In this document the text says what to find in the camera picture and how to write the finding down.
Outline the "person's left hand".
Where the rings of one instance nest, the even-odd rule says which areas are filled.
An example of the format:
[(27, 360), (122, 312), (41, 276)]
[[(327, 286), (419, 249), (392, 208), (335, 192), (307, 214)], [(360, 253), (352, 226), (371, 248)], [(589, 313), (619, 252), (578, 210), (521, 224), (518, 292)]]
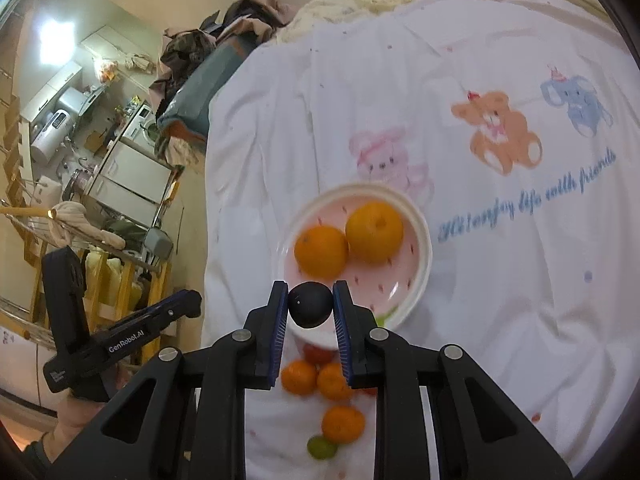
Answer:
[(63, 453), (104, 406), (102, 402), (76, 398), (72, 394), (58, 404), (55, 427), (42, 437), (43, 451), (50, 463)]

